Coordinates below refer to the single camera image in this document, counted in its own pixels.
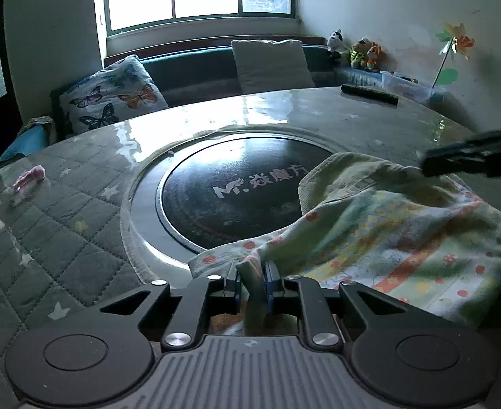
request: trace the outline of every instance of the plush toy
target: plush toy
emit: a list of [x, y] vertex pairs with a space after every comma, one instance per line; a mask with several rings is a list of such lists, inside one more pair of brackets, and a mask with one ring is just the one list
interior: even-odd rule
[[341, 35], [341, 29], [337, 29], [336, 32], [333, 32], [330, 35], [330, 38], [326, 40], [326, 46], [330, 52], [338, 50], [338, 49], [347, 49], [345, 44], [343, 43], [343, 36]]
[[366, 62], [366, 70], [369, 72], [379, 72], [377, 68], [377, 61], [381, 56], [381, 46], [378, 45], [375, 41], [371, 43], [370, 50], [367, 52], [367, 62]]
[[367, 52], [370, 50], [371, 41], [363, 38], [354, 45], [350, 50], [341, 52], [345, 62], [348, 62], [353, 69], [365, 69], [367, 64]]

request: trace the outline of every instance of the white pillow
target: white pillow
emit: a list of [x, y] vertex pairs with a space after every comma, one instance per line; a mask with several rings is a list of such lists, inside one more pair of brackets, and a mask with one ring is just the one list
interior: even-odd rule
[[169, 107], [136, 55], [79, 81], [61, 94], [59, 104], [75, 133]]
[[314, 88], [299, 40], [231, 42], [243, 94]]

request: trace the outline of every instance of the plastic bin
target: plastic bin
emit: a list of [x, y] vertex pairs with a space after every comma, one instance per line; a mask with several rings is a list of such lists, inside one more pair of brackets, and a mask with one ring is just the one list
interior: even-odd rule
[[383, 89], [402, 95], [422, 105], [429, 103], [432, 92], [434, 92], [431, 88], [404, 80], [392, 75], [390, 72], [381, 71], [381, 75], [383, 77]]

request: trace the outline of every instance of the screw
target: screw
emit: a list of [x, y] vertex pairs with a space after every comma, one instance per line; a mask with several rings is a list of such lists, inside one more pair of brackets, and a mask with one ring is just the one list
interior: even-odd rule
[[190, 341], [191, 337], [184, 332], [173, 332], [172, 334], [165, 336], [165, 342], [169, 346], [185, 346], [190, 343]]
[[333, 346], [338, 341], [339, 337], [331, 332], [321, 332], [313, 337], [313, 343], [319, 346]]

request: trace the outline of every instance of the window frame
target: window frame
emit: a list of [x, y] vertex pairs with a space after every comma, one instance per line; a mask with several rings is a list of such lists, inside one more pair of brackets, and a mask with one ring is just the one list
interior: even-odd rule
[[110, 5], [109, 0], [104, 0], [105, 3], [105, 21], [107, 24], [107, 36], [121, 34], [136, 29], [149, 28], [152, 26], [161, 26], [162, 24], [176, 23], [177, 21], [190, 21], [201, 20], [208, 18], [237, 18], [237, 17], [276, 17], [276, 18], [296, 18], [296, 0], [290, 0], [290, 13], [279, 12], [244, 12], [243, 0], [237, 0], [238, 12], [237, 13], [219, 13], [212, 15], [196, 15], [192, 17], [176, 17], [175, 0], [171, 0], [171, 8], [175, 17], [166, 20], [151, 21], [149, 23], [135, 24], [126, 28], [112, 30], [110, 26]]

